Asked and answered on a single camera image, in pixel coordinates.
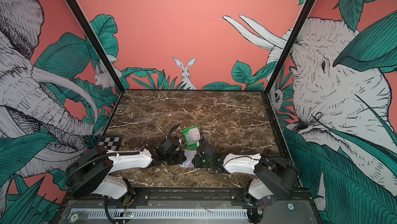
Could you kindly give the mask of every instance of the elephant ear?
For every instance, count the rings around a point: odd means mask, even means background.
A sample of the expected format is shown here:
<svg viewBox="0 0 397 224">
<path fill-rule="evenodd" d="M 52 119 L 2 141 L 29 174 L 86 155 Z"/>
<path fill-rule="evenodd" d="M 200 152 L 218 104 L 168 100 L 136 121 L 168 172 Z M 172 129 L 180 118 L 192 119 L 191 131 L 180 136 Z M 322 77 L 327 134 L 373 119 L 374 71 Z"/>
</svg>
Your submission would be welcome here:
<svg viewBox="0 0 397 224">
<path fill-rule="evenodd" d="M 44 13 L 38 0 L 0 0 L 0 31 L 13 48 L 30 59 L 38 45 Z"/>
</svg>

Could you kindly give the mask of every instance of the elephant tusk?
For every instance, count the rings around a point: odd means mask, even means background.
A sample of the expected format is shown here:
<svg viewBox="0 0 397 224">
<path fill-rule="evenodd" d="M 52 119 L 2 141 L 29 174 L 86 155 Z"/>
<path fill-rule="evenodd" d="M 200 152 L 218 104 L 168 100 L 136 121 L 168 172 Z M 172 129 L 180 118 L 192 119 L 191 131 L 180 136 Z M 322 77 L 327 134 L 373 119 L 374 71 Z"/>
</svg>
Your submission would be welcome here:
<svg viewBox="0 0 397 224">
<path fill-rule="evenodd" d="M 95 122 L 97 122 L 97 118 L 98 118 L 97 106 L 94 100 L 92 99 L 92 97 L 83 88 L 81 88 L 80 86 L 76 85 L 75 83 L 71 82 L 66 78 L 55 75 L 51 72 L 48 72 L 46 70 L 43 70 L 35 66 L 33 67 L 32 70 L 32 78 L 37 82 L 53 83 L 55 85 L 65 87 L 84 97 L 87 100 L 87 102 L 91 105 L 92 110 L 94 111 L 95 114 Z"/>
</svg>

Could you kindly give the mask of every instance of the black metal frame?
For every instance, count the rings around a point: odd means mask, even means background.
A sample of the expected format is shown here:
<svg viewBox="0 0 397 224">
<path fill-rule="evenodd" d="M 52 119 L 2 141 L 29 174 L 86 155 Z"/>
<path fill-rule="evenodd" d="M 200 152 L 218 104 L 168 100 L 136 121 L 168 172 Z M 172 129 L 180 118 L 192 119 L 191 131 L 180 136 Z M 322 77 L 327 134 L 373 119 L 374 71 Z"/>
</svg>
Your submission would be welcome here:
<svg viewBox="0 0 397 224">
<path fill-rule="evenodd" d="M 99 58 L 105 65 L 107 71 L 109 72 L 110 76 L 114 80 L 116 87 L 120 90 L 121 93 L 125 91 L 123 84 L 121 83 L 120 79 L 117 77 L 116 72 L 113 69 L 112 64 L 109 62 L 105 51 L 102 48 L 96 34 L 91 28 L 90 23 L 88 22 L 85 14 L 81 10 L 77 0 L 65 0 L 69 5 L 70 9 L 72 10 L 74 16 L 76 17 L 77 21 L 79 22 L 81 28 L 83 29 L 84 33 L 86 34 L 88 40 L 91 42 L 92 46 L 94 47 L 95 51 L 97 52 Z"/>
<path fill-rule="evenodd" d="M 300 10 L 299 16 L 295 22 L 294 27 L 292 28 L 291 34 L 287 40 L 287 43 L 285 44 L 285 47 L 283 49 L 283 52 L 280 55 L 280 58 L 274 68 L 273 74 L 270 77 L 270 80 L 265 88 L 265 94 L 268 95 L 270 92 L 270 89 L 274 82 L 276 81 L 276 78 L 278 77 L 278 73 L 280 73 L 281 68 L 283 67 L 285 60 L 288 58 L 289 53 L 292 49 L 292 46 L 295 43 L 295 40 L 297 39 L 300 30 L 303 27 L 303 24 L 305 23 L 307 17 L 309 16 L 310 11 L 312 10 L 312 7 L 314 5 L 316 0 L 306 0 L 305 3 L 303 4 L 302 9 Z"/>
</svg>

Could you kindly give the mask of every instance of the pink wall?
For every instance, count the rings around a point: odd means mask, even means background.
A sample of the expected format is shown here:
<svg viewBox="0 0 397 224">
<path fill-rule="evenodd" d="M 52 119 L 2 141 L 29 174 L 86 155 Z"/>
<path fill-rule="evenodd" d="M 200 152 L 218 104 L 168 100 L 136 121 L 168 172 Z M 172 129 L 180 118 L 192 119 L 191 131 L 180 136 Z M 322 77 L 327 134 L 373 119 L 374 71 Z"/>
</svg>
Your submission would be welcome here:
<svg viewBox="0 0 397 224">
<path fill-rule="evenodd" d="M 117 23 L 119 44 L 114 66 L 165 69 L 171 78 L 181 69 L 172 57 L 189 69 L 191 82 L 200 89 L 215 81 L 235 83 L 231 69 L 237 60 L 262 68 L 269 51 L 245 40 L 222 16 L 240 20 L 250 17 L 282 36 L 293 27 L 301 5 L 299 0 L 78 0 L 91 21 L 99 14 L 112 15 Z M 130 88 L 142 87 L 128 79 Z"/>
</svg>

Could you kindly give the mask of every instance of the small box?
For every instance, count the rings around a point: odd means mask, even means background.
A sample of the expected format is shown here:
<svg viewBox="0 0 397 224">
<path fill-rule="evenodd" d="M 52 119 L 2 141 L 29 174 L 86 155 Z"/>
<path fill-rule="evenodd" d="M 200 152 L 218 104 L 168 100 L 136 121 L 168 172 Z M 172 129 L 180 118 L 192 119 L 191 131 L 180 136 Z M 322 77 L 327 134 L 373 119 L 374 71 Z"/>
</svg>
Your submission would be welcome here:
<svg viewBox="0 0 397 224">
<path fill-rule="evenodd" d="M 183 130 L 183 134 L 186 139 L 186 145 L 189 149 L 194 149 L 197 147 L 197 142 L 200 141 L 200 131 L 199 128 L 189 127 Z"/>
</svg>

